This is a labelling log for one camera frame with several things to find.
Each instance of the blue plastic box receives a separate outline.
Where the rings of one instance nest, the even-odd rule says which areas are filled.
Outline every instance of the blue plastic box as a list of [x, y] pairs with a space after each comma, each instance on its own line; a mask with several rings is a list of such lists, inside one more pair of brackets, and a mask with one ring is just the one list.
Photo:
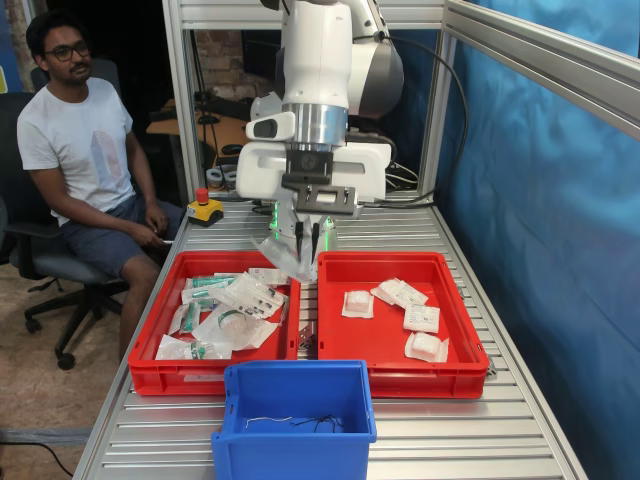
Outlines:
[[[224, 384], [216, 480], [366, 479], [376, 424], [364, 361], [250, 362], [227, 367]], [[260, 417], [273, 420], [247, 421]]]

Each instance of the white cloth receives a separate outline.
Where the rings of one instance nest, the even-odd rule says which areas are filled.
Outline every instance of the white cloth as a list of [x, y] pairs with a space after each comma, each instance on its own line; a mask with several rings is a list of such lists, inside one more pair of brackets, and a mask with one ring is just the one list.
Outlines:
[[[60, 167], [71, 197], [106, 212], [134, 194], [125, 146], [133, 122], [113, 85], [87, 85], [82, 103], [40, 90], [18, 118], [18, 146], [25, 170]], [[68, 220], [51, 214], [60, 225]]]

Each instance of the hand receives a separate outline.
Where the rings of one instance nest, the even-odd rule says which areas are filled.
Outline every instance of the hand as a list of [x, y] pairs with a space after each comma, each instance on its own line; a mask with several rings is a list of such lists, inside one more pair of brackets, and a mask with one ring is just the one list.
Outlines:
[[127, 233], [131, 235], [135, 242], [141, 247], [163, 248], [166, 246], [162, 239], [145, 225], [131, 223], [127, 229]]
[[169, 217], [167, 217], [167, 214], [164, 213], [164, 210], [162, 210], [157, 203], [147, 204], [145, 221], [156, 235], [163, 235], [169, 226]]

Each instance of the chair armrest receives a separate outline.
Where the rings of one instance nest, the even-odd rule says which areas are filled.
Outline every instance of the chair armrest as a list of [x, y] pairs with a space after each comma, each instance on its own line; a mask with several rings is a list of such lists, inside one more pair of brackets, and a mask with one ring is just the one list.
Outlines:
[[36, 223], [12, 223], [4, 228], [4, 231], [18, 238], [18, 272], [22, 278], [41, 280], [45, 278], [36, 272], [33, 266], [33, 252], [31, 239], [33, 237], [52, 240], [61, 232], [55, 225], [39, 225]]
[[60, 236], [60, 229], [56, 225], [39, 225], [37, 223], [12, 223], [4, 227], [4, 231], [13, 235], [38, 237], [51, 240]]

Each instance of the wire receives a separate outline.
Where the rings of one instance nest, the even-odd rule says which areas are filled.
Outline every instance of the wire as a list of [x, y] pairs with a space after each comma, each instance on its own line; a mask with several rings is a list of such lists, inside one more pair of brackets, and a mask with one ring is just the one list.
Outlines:
[[449, 71], [449, 73], [451, 73], [451, 76], [453, 77], [453, 79], [456, 82], [456, 86], [458, 88], [458, 91], [460, 92], [460, 98], [462, 100], [462, 106], [464, 108], [464, 129], [462, 131], [462, 140], [460, 141], [460, 147], [458, 148], [458, 153], [454, 157], [453, 163], [451, 164], [451, 168], [447, 172], [446, 177], [441, 180], [440, 184], [436, 185], [433, 189], [431, 189], [427, 193], [425, 193], [423, 195], [420, 195], [418, 197], [412, 198], [411, 200], [394, 201], [394, 200], [380, 199], [376, 203], [365, 204], [365, 206], [374, 207], [374, 208], [402, 208], [403, 206], [405, 206], [407, 208], [424, 208], [424, 207], [434, 206], [435, 202], [421, 203], [419, 205], [412, 205], [412, 204], [415, 204], [417, 202], [420, 202], [420, 201], [428, 198], [429, 196], [431, 196], [434, 193], [436, 193], [436, 191], [442, 190], [442, 186], [448, 184], [451, 181], [451, 178], [453, 177], [453, 174], [454, 174], [455, 170], [457, 169], [458, 164], [460, 163], [460, 158], [462, 157], [462, 152], [464, 151], [464, 146], [465, 146], [465, 143], [467, 141], [467, 131], [469, 130], [469, 108], [467, 106], [467, 99], [466, 99], [466, 97], [464, 95], [464, 90], [462, 88], [462, 83], [460, 82], [460, 78], [458, 78], [458, 75], [456, 74], [456, 72], [453, 69], [453, 67], [451, 65], [449, 65], [449, 63], [444, 58], [442, 58], [440, 55], [438, 55], [436, 52], [434, 52], [432, 49], [430, 49], [426, 45], [423, 45], [423, 44], [421, 44], [419, 42], [416, 42], [414, 40], [409, 40], [407, 38], [399, 38], [399, 37], [387, 36], [385, 34], [385, 32], [377, 32], [374, 35], [356, 37], [353, 40], [354, 41], [355, 40], [361, 40], [361, 39], [364, 39], [364, 38], [373, 38], [373, 39], [376, 39], [376, 40], [378, 40], [380, 42], [382, 42], [382, 40], [384, 40], [386, 38], [386, 39], [388, 39], [388, 40], [390, 40], [392, 42], [404, 43], [404, 44], [407, 44], [407, 45], [411, 45], [412, 47], [422, 49], [423, 51], [426, 51], [427, 53], [432, 55], [436, 60], [438, 60], [442, 64], [442, 66], [445, 67]]
[[0, 442], [0, 445], [17, 445], [17, 446], [32, 445], [32, 446], [36, 446], [36, 447], [46, 448], [47, 450], [49, 450], [51, 455], [53, 455], [53, 459], [56, 461], [58, 466], [64, 471], [64, 473], [66, 473], [70, 477], [73, 477], [73, 473], [71, 473], [69, 470], [64, 468], [64, 465], [62, 465], [62, 463], [60, 463], [60, 460], [58, 459], [58, 456], [56, 455], [56, 453], [53, 450], [51, 450], [51, 448], [49, 448], [44, 443], [36, 443], [36, 442]]
[[403, 181], [403, 182], [407, 182], [407, 183], [418, 183], [418, 181], [417, 181], [417, 180], [409, 180], [408, 178], [402, 178], [402, 177], [399, 177], [399, 176], [397, 176], [397, 175], [393, 175], [392, 173], [387, 173], [386, 175], [387, 175], [387, 177], [389, 177], [389, 178], [395, 178], [396, 180], [401, 180], [401, 181]]
[[416, 177], [416, 179], [418, 179], [418, 174], [416, 172], [414, 172], [413, 170], [409, 170], [407, 167], [405, 167], [404, 165], [400, 165], [398, 162], [393, 162], [393, 164], [396, 167], [403, 169], [405, 172], [409, 172], [411, 175]]

